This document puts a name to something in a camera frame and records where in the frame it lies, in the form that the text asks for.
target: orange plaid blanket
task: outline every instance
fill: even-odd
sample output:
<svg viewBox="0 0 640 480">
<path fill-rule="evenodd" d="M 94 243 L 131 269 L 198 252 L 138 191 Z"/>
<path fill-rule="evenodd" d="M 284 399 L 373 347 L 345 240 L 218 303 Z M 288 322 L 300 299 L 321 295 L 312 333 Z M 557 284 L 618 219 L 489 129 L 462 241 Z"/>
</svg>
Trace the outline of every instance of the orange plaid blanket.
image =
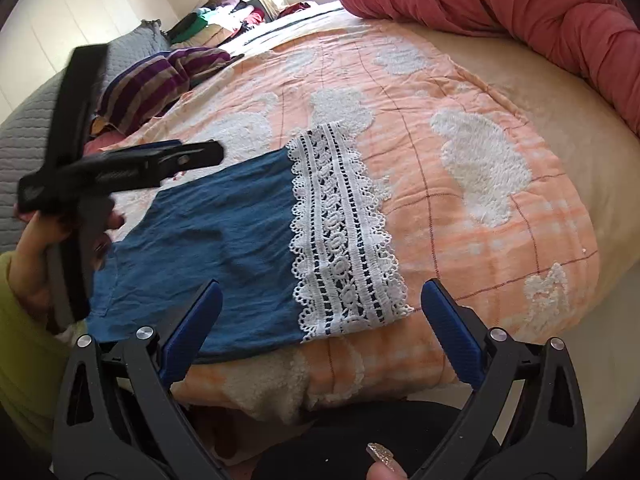
<svg viewBox="0 0 640 480">
<path fill-rule="evenodd" d="M 329 121 L 358 133 L 410 306 L 420 307 L 422 284 L 438 277 L 487 326 L 531 342 L 586 313 L 598 250 L 560 161 L 507 98 L 400 25 L 364 22 L 248 57 L 121 146 L 217 139 L 224 167 Z M 117 237 L 154 195 L 118 197 L 128 222 Z M 454 378 L 417 310 L 375 330 L 195 365 L 172 391 L 185 402 L 291 421 L 302 407 L 403 396 Z"/>
</svg>

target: blue fabric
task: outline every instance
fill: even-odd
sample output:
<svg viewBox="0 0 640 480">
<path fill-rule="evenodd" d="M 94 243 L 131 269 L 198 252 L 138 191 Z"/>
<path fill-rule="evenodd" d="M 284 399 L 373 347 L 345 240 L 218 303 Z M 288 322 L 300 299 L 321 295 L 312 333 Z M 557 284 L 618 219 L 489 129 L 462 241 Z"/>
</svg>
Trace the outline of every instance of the blue fabric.
<svg viewBox="0 0 640 480">
<path fill-rule="evenodd" d="M 224 295 L 222 314 L 196 362 L 302 341 L 292 296 L 291 181 L 283 148 L 158 193 L 95 275 L 90 332 L 100 341 L 126 338 L 213 278 Z"/>
</svg>

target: green sleeve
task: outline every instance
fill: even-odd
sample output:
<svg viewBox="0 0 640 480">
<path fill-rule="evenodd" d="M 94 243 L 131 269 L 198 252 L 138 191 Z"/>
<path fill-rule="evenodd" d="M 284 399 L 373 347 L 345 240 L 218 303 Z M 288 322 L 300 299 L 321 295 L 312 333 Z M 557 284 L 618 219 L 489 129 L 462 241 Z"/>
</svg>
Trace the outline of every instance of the green sleeve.
<svg viewBox="0 0 640 480">
<path fill-rule="evenodd" d="M 53 418 L 70 348 L 22 309 L 0 255 L 0 403 L 33 447 L 51 449 Z"/>
</svg>

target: gray quilt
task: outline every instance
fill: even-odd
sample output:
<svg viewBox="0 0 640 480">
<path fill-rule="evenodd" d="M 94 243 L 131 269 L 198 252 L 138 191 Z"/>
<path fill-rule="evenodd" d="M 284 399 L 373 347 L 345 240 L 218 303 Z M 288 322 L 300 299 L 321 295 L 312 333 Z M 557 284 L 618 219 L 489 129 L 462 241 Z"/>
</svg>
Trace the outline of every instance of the gray quilt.
<svg viewBox="0 0 640 480">
<path fill-rule="evenodd" d="M 102 89 L 140 59 L 169 49 L 160 25 L 160 20 L 142 21 L 129 34 L 111 41 Z M 49 79 L 0 125 L 0 253 L 12 250 L 22 232 L 22 223 L 13 218 L 16 186 L 21 176 L 42 163 L 61 79 L 62 73 Z"/>
</svg>

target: silver screw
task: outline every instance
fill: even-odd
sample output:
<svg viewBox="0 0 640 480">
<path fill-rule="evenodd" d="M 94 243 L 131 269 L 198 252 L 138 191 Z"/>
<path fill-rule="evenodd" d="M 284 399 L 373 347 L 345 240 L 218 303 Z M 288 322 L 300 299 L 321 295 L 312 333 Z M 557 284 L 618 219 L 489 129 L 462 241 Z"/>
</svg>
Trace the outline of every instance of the silver screw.
<svg viewBox="0 0 640 480">
<path fill-rule="evenodd" d="M 491 339 L 494 341 L 507 341 L 507 333 L 501 328 L 494 328 L 489 332 Z"/>
<path fill-rule="evenodd" d="M 556 350 L 564 350 L 564 341 L 562 341 L 562 339 L 560 339 L 559 337 L 552 337 L 551 346 Z"/>
<path fill-rule="evenodd" d="M 76 341 L 76 344 L 80 348 L 84 348 L 85 346 L 89 346 L 91 344 L 91 341 L 92 341 L 91 336 L 88 334 L 84 334 L 78 338 L 78 341 Z"/>
<path fill-rule="evenodd" d="M 136 332 L 136 337 L 138 339 L 149 339 L 154 334 L 154 329 L 150 326 L 143 326 L 138 329 Z"/>
</svg>

